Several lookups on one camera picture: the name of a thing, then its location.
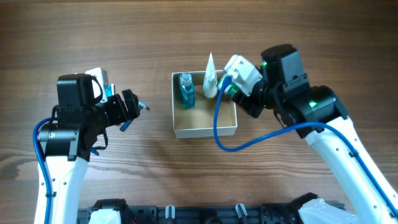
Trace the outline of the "green soap box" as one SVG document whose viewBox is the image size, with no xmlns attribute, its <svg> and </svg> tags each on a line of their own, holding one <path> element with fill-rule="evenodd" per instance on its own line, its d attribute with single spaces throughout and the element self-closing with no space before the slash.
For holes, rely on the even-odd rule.
<svg viewBox="0 0 398 224">
<path fill-rule="evenodd" d="M 218 87 L 219 90 L 220 90 L 221 87 L 223 86 L 223 82 L 224 82 L 224 79 L 225 79 L 225 78 L 226 78 L 226 76 L 222 77 L 222 78 L 219 80 L 219 82 L 218 82 L 218 84 L 217 84 L 217 87 Z M 239 86 L 237 83 L 235 83 L 234 81 L 232 81 L 232 82 L 225 88 L 224 93 L 227 94 L 227 95 L 233 96 L 233 95 L 236 94 L 240 89 L 241 89 L 240 86 Z"/>
</svg>

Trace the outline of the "white lotion tube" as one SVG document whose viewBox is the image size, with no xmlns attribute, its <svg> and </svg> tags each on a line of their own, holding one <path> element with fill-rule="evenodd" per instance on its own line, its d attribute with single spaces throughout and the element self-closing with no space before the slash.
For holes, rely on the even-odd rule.
<svg viewBox="0 0 398 224">
<path fill-rule="evenodd" d="M 212 53 L 209 55 L 208 63 L 203 79 L 203 93 L 207 98 L 214 98 L 218 92 L 218 78 Z"/>
</svg>

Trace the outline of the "blue mouthwash bottle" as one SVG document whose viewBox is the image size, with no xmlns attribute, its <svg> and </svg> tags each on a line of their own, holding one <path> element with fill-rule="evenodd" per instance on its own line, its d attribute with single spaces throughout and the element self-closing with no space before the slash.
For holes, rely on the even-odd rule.
<svg viewBox="0 0 398 224">
<path fill-rule="evenodd" d="M 186 109 L 195 107 L 195 90 L 192 75 L 190 73 L 181 73 L 178 78 L 180 91 L 182 94 L 182 104 Z"/>
</svg>

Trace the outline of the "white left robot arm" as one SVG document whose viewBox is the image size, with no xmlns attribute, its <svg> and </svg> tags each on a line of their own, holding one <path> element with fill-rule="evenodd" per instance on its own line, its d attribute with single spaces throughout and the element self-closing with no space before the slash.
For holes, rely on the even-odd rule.
<svg viewBox="0 0 398 224">
<path fill-rule="evenodd" d="M 106 128 L 140 115 L 139 99 L 130 90 L 95 95 L 96 77 L 62 75 L 57 80 L 58 104 L 34 128 L 32 140 L 38 160 L 39 193 L 35 223 L 75 223 L 81 186 L 98 136 Z"/>
</svg>

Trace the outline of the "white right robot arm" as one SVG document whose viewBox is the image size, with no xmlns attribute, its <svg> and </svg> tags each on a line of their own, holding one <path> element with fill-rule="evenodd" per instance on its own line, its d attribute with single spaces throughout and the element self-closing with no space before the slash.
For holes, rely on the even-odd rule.
<svg viewBox="0 0 398 224">
<path fill-rule="evenodd" d="M 349 213 L 320 197 L 292 207 L 302 223 L 396 223 L 397 192 L 383 176 L 356 133 L 343 103 L 327 86 L 311 86 L 299 51 L 290 44 L 266 49 L 262 64 L 234 55 L 220 90 L 257 118 L 274 112 L 281 130 L 296 131 L 325 161 L 354 207 Z"/>
</svg>

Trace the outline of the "white cardboard box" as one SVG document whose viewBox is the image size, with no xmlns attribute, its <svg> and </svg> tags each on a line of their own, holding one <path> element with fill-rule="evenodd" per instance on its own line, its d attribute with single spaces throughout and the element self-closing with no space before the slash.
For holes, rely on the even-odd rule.
<svg viewBox="0 0 398 224">
<path fill-rule="evenodd" d="M 186 109 L 182 103 L 179 72 L 172 74 L 173 130 L 177 139 L 213 137 L 213 120 L 217 97 L 207 98 L 203 93 L 204 71 L 190 72 L 195 90 L 195 107 Z M 232 136 L 238 127 L 236 104 L 224 96 L 220 103 L 217 132 Z"/>
</svg>

